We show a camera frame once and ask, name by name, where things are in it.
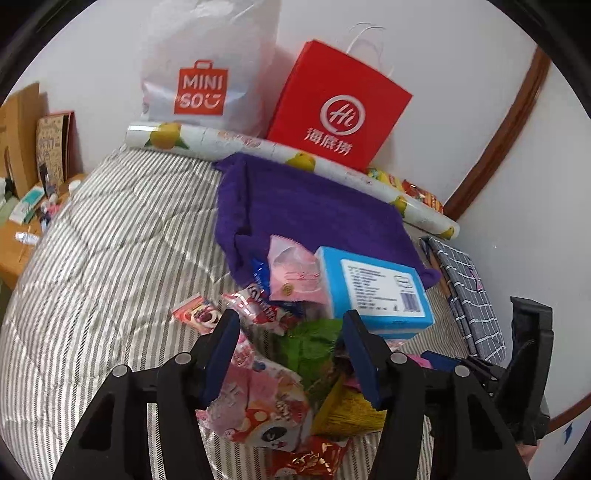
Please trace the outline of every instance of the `cardboard box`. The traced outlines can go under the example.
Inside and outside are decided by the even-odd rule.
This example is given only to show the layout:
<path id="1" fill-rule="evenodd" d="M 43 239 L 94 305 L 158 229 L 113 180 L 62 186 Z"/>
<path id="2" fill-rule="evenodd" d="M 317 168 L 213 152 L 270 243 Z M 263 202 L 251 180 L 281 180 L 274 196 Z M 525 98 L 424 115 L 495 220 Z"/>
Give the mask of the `cardboard box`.
<path id="1" fill-rule="evenodd" d="M 21 198 L 39 181 L 35 136 L 41 108 L 38 83 L 13 93 L 0 107 L 0 176 L 12 178 Z"/>
<path id="2" fill-rule="evenodd" d="M 433 324 L 414 268 L 331 247 L 320 247 L 316 257 L 329 298 L 327 318 L 357 310 L 371 333 L 392 340 L 410 339 Z"/>

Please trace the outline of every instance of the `striped bedsheet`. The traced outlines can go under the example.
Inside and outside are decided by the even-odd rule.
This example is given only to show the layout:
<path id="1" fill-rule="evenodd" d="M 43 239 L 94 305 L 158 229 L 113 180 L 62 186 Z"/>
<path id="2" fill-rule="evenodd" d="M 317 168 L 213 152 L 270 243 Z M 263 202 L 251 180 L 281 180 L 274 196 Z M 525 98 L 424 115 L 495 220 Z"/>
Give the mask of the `striped bedsheet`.
<path id="1" fill-rule="evenodd" d="M 87 178 L 37 247 L 0 332 L 0 434 L 31 479 L 51 478 L 115 365 L 157 367 L 190 349 L 196 332 L 171 317 L 171 306 L 196 292 L 216 299 L 236 290 L 213 239 L 219 181 L 208 162 L 123 147 Z M 408 231 L 415 242 L 424 234 Z M 439 286 L 427 295 L 436 324 L 403 350 L 466 356 Z M 152 473 L 164 479 L 157 426 L 150 407 Z M 216 479 L 267 479 L 265 450 L 202 435 Z M 428 423 L 423 438 L 418 476 L 427 479 Z M 339 480 L 367 478 L 378 442 L 378 434 L 356 438 Z"/>

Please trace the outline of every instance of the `toothpaste box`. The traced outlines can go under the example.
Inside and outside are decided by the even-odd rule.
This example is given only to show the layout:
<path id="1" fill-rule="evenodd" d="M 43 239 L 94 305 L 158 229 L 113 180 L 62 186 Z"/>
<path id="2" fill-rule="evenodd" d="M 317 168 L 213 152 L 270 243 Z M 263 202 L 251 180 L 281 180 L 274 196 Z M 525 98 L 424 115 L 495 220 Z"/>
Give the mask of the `toothpaste box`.
<path id="1" fill-rule="evenodd" d="M 316 257 L 329 298 L 328 318 L 357 310 L 368 330 L 385 339 L 409 339 L 433 324 L 414 268 L 331 247 L 320 247 Z"/>

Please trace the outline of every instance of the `candy wrapper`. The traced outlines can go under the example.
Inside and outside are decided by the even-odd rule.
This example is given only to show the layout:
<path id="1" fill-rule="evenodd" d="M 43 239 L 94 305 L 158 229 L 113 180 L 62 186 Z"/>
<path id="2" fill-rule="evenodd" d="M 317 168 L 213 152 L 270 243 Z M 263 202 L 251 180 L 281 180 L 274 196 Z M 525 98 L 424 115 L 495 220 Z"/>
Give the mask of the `candy wrapper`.
<path id="1" fill-rule="evenodd" d="M 252 276 L 255 279 L 257 286 L 261 291 L 262 298 L 270 305 L 280 307 L 296 317 L 305 318 L 306 312 L 302 302 L 295 301 L 271 301 L 269 295 L 271 293 L 271 273 L 269 272 L 269 264 L 267 262 L 261 262 L 260 260 L 253 258 L 251 259 L 252 265 Z"/>
<path id="2" fill-rule="evenodd" d="M 177 320 L 187 323 L 202 335 L 211 333 L 222 317 L 217 307 L 200 294 L 175 305 L 172 312 Z"/>
<path id="3" fill-rule="evenodd" d="M 322 437 L 310 437 L 298 452 L 271 452 L 270 475 L 320 475 L 334 478 L 343 461 L 350 440 L 334 442 Z"/>
<path id="4" fill-rule="evenodd" d="M 379 432 L 386 420 L 385 411 L 376 411 L 362 393 L 345 387 L 342 375 L 330 391 L 312 423 L 312 435 L 353 437 Z"/>
<path id="5" fill-rule="evenodd" d="M 369 167 L 366 170 L 366 173 L 369 177 L 379 180 L 386 185 L 390 185 L 391 187 L 406 193 L 409 197 L 412 197 L 415 200 L 424 203 L 428 207 L 431 207 L 433 210 L 443 213 L 443 205 L 439 200 L 437 200 L 437 197 L 435 197 L 434 194 L 417 187 L 408 180 L 400 180 L 399 178 L 375 167 Z"/>
<path id="6" fill-rule="evenodd" d="M 281 307 L 267 303 L 261 289 L 254 283 L 239 292 L 225 293 L 221 299 L 222 305 L 236 310 L 247 325 L 258 325 L 277 335 L 285 334 L 286 330 L 300 321 L 298 317 Z"/>
<path id="7" fill-rule="evenodd" d="M 320 408 L 337 380 L 332 356 L 342 326 L 342 320 L 308 321 L 277 342 L 280 362 L 301 376 L 313 411 Z"/>
<path id="8" fill-rule="evenodd" d="M 241 332 L 220 395 L 197 418 L 232 442 L 291 452 L 309 435 L 309 409 L 300 377 L 258 355 Z"/>
<path id="9" fill-rule="evenodd" d="M 271 235 L 268 260 L 270 300 L 328 302 L 316 257 L 298 242 Z"/>

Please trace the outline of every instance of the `red wrapper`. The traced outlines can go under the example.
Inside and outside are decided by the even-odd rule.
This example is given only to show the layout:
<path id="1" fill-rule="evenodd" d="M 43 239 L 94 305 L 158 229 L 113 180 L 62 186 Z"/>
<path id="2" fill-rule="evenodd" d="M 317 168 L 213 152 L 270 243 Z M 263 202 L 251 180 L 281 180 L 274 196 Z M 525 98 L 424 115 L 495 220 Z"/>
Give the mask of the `red wrapper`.
<path id="1" fill-rule="evenodd" d="M 286 310 L 270 305 L 264 300 L 261 289 L 256 284 L 236 293 L 222 295 L 222 304 L 238 312 L 241 319 L 251 325 L 258 325 L 277 335 L 284 335 L 299 319 Z"/>
<path id="2" fill-rule="evenodd" d="M 334 478 L 349 447 L 349 440 L 332 442 L 322 437 L 310 437 L 298 452 L 271 452 L 270 474 L 320 475 L 327 480 Z"/>

